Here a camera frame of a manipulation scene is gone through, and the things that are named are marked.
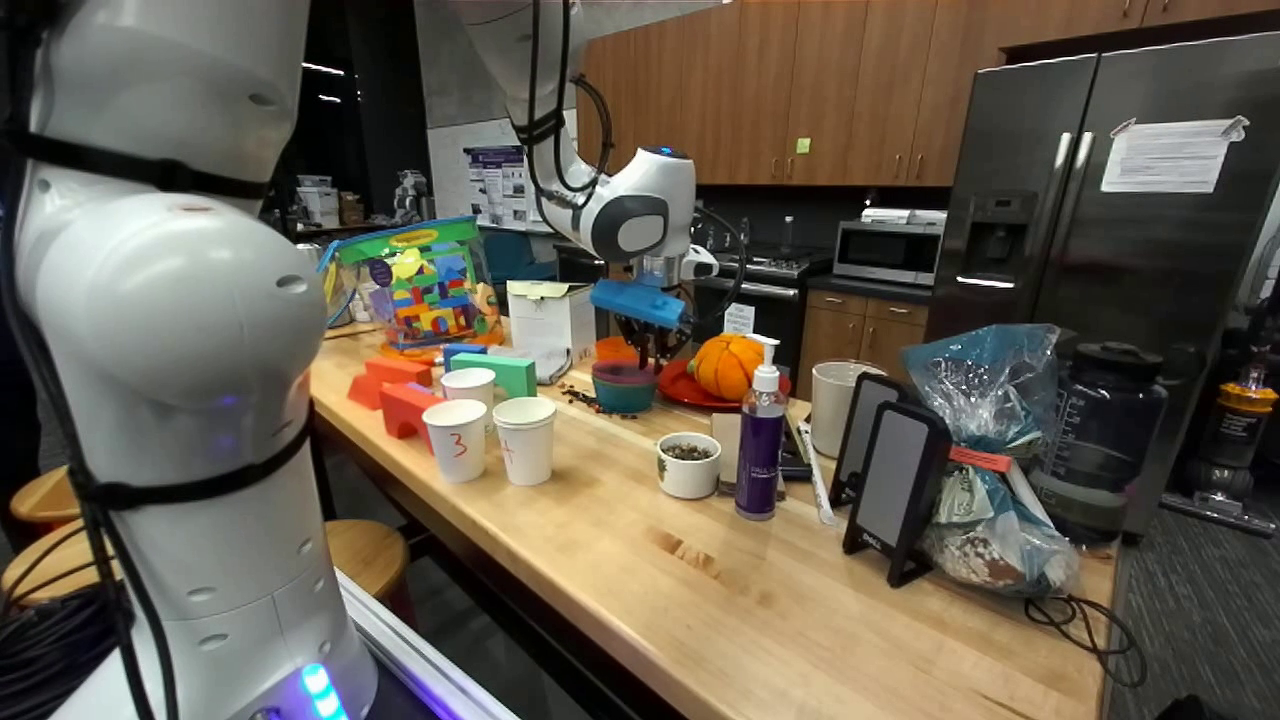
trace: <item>refrigerator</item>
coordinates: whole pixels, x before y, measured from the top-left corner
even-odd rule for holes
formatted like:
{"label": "refrigerator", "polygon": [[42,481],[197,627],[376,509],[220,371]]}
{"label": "refrigerator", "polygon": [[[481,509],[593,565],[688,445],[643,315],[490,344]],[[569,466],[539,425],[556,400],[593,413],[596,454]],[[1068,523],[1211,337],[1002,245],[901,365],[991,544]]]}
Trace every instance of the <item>refrigerator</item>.
{"label": "refrigerator", "polygon": [[985,69],[929,338],[1042,320],[1165,356],[1169,402],[1123,490],[1169,488],[1280,175],[1280,30]]}

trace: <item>wooden table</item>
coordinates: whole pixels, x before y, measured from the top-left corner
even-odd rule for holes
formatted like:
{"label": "wooden table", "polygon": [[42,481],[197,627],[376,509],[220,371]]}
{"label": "wooden table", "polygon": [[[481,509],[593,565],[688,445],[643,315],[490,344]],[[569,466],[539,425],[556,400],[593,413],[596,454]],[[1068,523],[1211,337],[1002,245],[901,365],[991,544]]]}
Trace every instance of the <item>wooden table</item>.
{"label": "wooden table", "polygon": [[[324,338],[316,413],[688,714],[1105,714],[1089,651],[940,570],[887,587],[885,558],[843,555],[843,518],[820,523],[805,488],[772,518],[667,499],[651,435],[709,427],[695,413],[559,402],[547,485],[507,485],[494,445],[481,481],[445,485],[423,445],[343,394],[368,353]],[[1111,555],[1089,555],[1080,594],[1109,603],[1111,575]]]}

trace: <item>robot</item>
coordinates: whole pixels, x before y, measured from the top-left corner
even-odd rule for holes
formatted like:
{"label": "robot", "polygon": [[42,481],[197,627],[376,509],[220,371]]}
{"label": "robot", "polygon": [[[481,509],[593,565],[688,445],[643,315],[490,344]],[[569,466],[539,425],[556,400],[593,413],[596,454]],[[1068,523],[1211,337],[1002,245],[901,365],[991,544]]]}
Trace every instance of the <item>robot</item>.
{"label": "robot", "polygon": [[[688,159],[643,153],[589,182],[596,171],[547,142],[583,42],[564,30],[604,26],[589,2],[454,9],[511,120],[531,107],[519,137],[547,225],[604,260],[682,260]],[[294,123],[307,0],[3,12],[19,107],[9,312],[47,344],[37,375],[64,400],[79,499],[137,603],[127,651],[60,714],[364,714],[376,667],[324,553],[302,435],[318,266],[256,218]],[[544,37],[537,69],[519,69],[526,26]],[[519,30],[524,60],[498,47]]]}

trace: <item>white paper cup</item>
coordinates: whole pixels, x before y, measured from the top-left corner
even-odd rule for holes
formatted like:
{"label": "white paper cup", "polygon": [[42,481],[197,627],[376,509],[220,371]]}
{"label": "white paper cup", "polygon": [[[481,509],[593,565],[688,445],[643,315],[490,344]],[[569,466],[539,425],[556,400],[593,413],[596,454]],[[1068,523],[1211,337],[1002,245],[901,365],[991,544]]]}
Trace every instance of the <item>white paper cup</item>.
{"label": "white paper cup", "polygon": [[463,485],[484,472],[484,417],[481,400],[445,400],[423,413],[445,481]]}
{"label": "white paper cup", "polygon": [[490,427],[503,447],[511,485],[544,485],[556,454],[556,402],[544,394],[515,394],[490,402]]}
{"label": "white paper cup", "polygon": [[716,490],[718,474],[718,445],[702,432],[667,432],[654,438],[654,481],[667,497],[701,499]]}
{"label": "white paper cup", "polygon": [[490,402],[490,383],[490,366],[454,366],[441,375],[446,400],[481,400],[484,407]]}
{"label": "white paper cup", "polygon": [[877,371],[870,365],[857,365],[857,361],[822,361],[813,365],[813,447],[820,454],[840,454],[843,445],[843,425],[849,425],[849,402],[850,402],[850,386],[861,371]]}

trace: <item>black frame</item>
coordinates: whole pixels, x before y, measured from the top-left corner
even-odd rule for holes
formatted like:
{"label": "black frame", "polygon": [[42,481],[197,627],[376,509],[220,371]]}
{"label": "black frame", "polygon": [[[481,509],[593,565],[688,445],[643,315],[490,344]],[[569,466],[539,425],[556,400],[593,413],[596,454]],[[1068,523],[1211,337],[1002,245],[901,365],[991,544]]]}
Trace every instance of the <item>black frame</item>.
{"label": "black frame", "polygon": [[849,400],[849,418],[843,418],[843,435],[840,435],[840,454],[835,454],[835,472],[831,472],[831,509],[843,509],[843,503],[857,503],[861,488],[864,488],[864,472],[866,472],[866,459],[870,450],[864,450],[864,463],[850,466],[850,418],[861,413],[861,402],[866,402],[866,386],[885,386],[890,391],[890,400],[878,400],[878,402],[901,402],[907,394],[905,383],[887,379],[887,375],[870,375],[870,371],[861,371],[857,383],[850,383],[850,400]]}
{"label": "black frame", "polygon": [[[894,445],[894,435],[878,432],[885,417],[917,418],[923,427],[923,454],[917,463],[907,510],[905,510],[894,537],[877,537],[861,523],[861,509],[864,509],[864,490],[861,490],[850,503],[850,515],[849,515],[849,528],[843,528],[843,555],[857,555],[866,544],[877,544],[887,555],[887,587],[905,587],[933,568],[929,553],[920,553],[920,541],[923,541],[929,515],[934,509],[934,497],[945,488],[951,432],[945,427],[945,418],[934,418],[923,407],[878,402],[877,425],[870,425],[866,459],[877,454],[878,445]],[[864,485],[894,485],[894,481],[901,474],[864,474]]]}

